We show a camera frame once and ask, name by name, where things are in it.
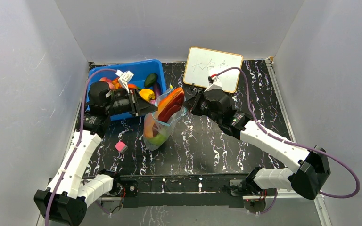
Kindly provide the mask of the yellow bell pepper toy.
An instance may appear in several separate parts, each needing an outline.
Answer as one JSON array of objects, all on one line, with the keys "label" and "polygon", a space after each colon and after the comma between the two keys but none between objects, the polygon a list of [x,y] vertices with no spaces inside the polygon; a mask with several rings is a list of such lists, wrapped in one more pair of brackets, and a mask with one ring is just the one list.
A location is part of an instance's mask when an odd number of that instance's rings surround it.
[{"label": "yellow bell pepper toy", "polygon": [[153,114],[148,114],[144,118],[144,137],[146,139],[153,139],[159,134],[160,123],[156,120]]}]

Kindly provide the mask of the clear zip top bag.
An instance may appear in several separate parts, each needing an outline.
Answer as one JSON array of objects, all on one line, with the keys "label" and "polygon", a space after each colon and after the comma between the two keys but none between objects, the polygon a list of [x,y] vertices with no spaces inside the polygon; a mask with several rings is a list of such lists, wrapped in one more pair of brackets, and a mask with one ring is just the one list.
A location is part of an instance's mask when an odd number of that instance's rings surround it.
[{"label": "clear zip top bag", "polygon": [[[161,96],[159,96],[157,99],[155,99],[155,105],[158,107],[159,102],[161,100],[163,100],[166,96],[168,96],[172,91],[174,91],[175,89],[171,89],[169,88],[167,91],[165,91]],[[158,116],[158,110],[156,112],[150,113],[153,114],[154,118],[156,120],[157,116]],[[186,114],[186,108],[183,106],[179,111],[177,111],[175,114],[173,114],[169,121],[167,123],[161,122],[158,120],[158,122],[160,123],[160,131],[159,133],[161,134],[166,134],[168,136],[168,138],[170,137],[170,135],[172,134],[177,122],[180,120],[181,117],[183,117]],[[144,144],[145,147],[148,150],[154,151],[156,149],[158,149],[158,146],[153,146],[151,144],[148,143],[148,140],[143,136],[144,139]]]}]

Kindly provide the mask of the hot dog bun toy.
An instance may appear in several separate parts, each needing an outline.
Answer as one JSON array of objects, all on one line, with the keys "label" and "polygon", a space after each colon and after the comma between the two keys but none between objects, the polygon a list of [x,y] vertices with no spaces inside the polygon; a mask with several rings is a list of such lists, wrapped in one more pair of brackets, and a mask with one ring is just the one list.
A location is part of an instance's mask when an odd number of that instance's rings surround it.
[{"label": "hot dog bun toy", "polygon": [[170,117],[183,107],[184,98],[183,88],[179,87],[172,91],[159,102],[157,119],[167,123]]}]

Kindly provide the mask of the orange pumpkin toy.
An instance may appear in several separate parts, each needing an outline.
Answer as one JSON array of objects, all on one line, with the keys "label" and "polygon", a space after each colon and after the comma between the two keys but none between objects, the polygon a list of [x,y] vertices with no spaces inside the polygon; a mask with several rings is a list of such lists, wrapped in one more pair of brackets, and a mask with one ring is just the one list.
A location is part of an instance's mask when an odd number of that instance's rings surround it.
[{"label": "orange pumpkin toy", "polygon": [[119,77],[112,80],[112,84],[114,86],[113,88],[114,91],[118,90],[119,88],[122,88],[122,85],[119,82]]}]

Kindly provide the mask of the green round melon toy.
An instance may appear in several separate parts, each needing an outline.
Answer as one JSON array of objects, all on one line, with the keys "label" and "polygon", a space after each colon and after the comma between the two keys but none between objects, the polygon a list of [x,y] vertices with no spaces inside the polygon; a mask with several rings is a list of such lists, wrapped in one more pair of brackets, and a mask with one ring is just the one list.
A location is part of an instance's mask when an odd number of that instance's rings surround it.
[{"label": "green round melon toy", "polygon": [[158,133],[155,137],[149,138],[148,143],[153,146],[160,147],[167,140],[168,140],[168,136],[166,134]]}]

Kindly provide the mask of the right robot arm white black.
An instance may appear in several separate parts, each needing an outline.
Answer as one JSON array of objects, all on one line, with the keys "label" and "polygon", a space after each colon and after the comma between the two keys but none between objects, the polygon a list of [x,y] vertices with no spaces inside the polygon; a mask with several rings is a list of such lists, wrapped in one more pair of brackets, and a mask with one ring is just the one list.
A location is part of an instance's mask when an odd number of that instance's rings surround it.
[{"label": "right robot arm white black", "polygon": [[313,200],[330,176],[329,161],[322,148],[294,146],[271,130],[261,130],[253,116],[235,109],[232,99],[221,89],[199,90],[183,105],[193,115],[209,117],[223,133],[256,146],[284,164],[283,169],[256,167],[245,179],[247,190],[253,195],[269,188],[290,189]]}]

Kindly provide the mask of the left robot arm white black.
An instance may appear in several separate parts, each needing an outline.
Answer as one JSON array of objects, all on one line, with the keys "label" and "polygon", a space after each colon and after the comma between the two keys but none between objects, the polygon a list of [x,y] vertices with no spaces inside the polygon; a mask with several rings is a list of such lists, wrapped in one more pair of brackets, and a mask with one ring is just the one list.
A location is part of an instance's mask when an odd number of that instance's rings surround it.
[{"label": "left robot arm white black", "polygon": [[86,167],[111,123],[111,116],[122,113],[143,116],[158,110],[136,90],[116,96],[109,83],[104,81],[94,82],[87,88],[78,121],[79,129],[74,132],[72,144],[54,178],[44,190],[37,190],[34,195],[45,225],[52,220],[78,226],[87,208],[102,195],[120,194],[123,186],[118,173],[102,170],[94,179],[83,184]]}]

